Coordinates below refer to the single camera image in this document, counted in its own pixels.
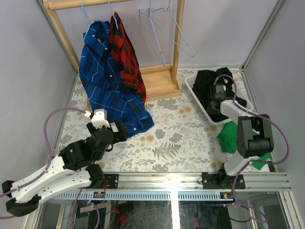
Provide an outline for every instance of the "wooden post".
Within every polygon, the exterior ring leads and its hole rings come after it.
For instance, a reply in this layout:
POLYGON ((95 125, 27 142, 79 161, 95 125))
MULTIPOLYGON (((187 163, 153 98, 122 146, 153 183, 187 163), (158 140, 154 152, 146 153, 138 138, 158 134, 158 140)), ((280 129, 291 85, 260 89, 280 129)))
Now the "wooden post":
POLYGON ((70 58, 72 60, 74 67, 78 71, 80 68, 80 60, 78 59, 78 57, 75 53, 75 50, 73 49, 73 46, 69 40, 69 37, 68 37, 65 29, 63 28, 63 25, 57 15, 57 13, 50 9, 50 3, 51 3, 50 0, 43 0, 43 5, 44 5, 59 37, 61 38, 61 41, 63 42, 63 45, 65 46, 65 48, 68 52, 68 55, 70 56, 70 58))
MULTIPOLYGON (((185 0, 178 0, 178 3, 177 3, 176 21, 177 21, 180 29, 182 29, 182 23, 183 23, 184 3, 185 3, 185 0)), ((177 44, 180 44, 180 40, 181 40, 181 33, 180 33, 178 26, 176 25, 175 42, 177 44)), ((179 52, 180 52, 180 48, 178 45, 175 44, 174 50, 173 50, 173 68, 172 68, 173 84, 177 83, 176 78, 178 77, 177 71, 178 71, 178 62, 179 62, 179 52)))

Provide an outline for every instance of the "white plastic basket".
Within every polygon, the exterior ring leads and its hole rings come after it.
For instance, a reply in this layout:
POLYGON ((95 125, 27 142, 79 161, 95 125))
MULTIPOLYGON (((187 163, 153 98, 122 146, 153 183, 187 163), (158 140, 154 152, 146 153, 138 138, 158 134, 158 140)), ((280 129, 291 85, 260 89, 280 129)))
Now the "white plastic basket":
MULTIPOLYGON (((210 123, 212 123, 213 125, 220 125, 220 124, 224 124, 224 123, 228 123, 231 121, 230 118, 227 118, 225 120, 222 120, 218 123, 213 122, 212 119, 210 118, 210 116, 208 115, 207 111, 204 109, 204 107, 201 105, 201 102, 198 100, 197 96, 195 95, 195 93, 193 92, 193 86, 195 84, 195 80, 196 80, 196 75, 190 75, 185 79, 185 84, 188 87, 188 89, 190 90, 192 96, 194 97, 194 99, 196 100, 196 102, 198 103, 198 105, 200 106, 200 108, 202 109, 204 115, 206 116, 206 118, 210 121, 210 123)), ((248 99, 248 97, 237 87, 237 96, 240 98, 243 98, 247 101, 247 109, 250 111, 253 111, 253 104, 250 102, 250 100, 248 99)))

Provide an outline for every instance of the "blue plaid shirt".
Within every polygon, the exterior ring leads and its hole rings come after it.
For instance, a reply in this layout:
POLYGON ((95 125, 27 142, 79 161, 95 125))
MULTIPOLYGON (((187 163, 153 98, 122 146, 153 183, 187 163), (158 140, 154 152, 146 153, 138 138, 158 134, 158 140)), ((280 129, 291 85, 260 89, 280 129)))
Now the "blue plaid shirt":
POLYGON ((154 125, 136 91, 122 84, 122 64, 110 55, 110 24, 94 22, 85 36, 81 53, 80 78, 92 110, 105 109, 109 123, 120 119, 127 136, 147 131, 154 125))

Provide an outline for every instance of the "flannel shirt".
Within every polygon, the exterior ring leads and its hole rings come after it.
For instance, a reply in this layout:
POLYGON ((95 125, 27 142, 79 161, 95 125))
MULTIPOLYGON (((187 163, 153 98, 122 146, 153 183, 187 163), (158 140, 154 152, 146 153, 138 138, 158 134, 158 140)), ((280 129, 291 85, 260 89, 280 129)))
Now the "flannel shirt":
POLYGON ((84 36, 80 78, 92 109, 105 109, 109 123, 120 119, 131 137, 147 131, 154 123, 141 96, 122 84, 123 67, 110 54, 109 37, 108 21, 96 21, 90 26, 84 36))
POLYGON ((112 16, 110 25, 111 55, 117 62, 122 62, 124 67, 124 69, 121 71, 122 83, 134 88, 136 92, 142 96, 145 103, 146 89, 141 77, 139 63, 135 55, 135 51, 118 13, 114 12, 114 16, 117 20, 119 28, 116 28, 116 23, 112 16))

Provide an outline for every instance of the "white wall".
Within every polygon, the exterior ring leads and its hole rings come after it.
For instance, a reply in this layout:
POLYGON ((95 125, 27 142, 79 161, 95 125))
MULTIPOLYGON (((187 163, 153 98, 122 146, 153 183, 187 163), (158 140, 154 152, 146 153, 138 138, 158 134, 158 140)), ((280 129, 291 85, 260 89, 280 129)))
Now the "white wall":
MULTIPOLYGON (((2 1, 0 7, 0 183, 19 180, 47 162, 45 118, 63 107, 72 69, 35 0, 2 1)), ((48 125, 51 144, 61 115, 48 125)), ((8 216, 0 199, 0 216, 8 216)), ((23 218, 0 220, 21 228, 23 218)))
MULTIPOLYGON (((247 68, 258 109, 267 113, 288 135, 291 156, 279 165, 288 174, 300 215, 305 222, 305 1, 286 1, 247 68)), ((284 157, 287 147, 274 130, 274 156, 284 157)))
MULTIPOLYGON (((152 0, 154 8, 165 7, 168 0, 152 0)), ((183 31, 187 42, 193 45, 195 58, 184 52, 180 65, 242 65, 277 0, 186 0, 183 31)), ((172 2, 176 15, 177 1, 172 2)), ((113 10, 121 17, 129 38, 136 50, 141 66, 160 65, 148 35, 139 17, 139 9, 147 11, 149 0, 134 0, 113 3, 113 10)), ((91 20, 109 21, 108 5, 85 7, 91 20)), ((87 21, 81 8, 59 10, 58 15, 80 57, 83 47, 82 33, 87 30, 87 21)), ((154 17, 174 37, 174 22, 164 11, 154 17)), ((173 44, 160 33, 162 51, 167 63, 173 62, 173 44)))

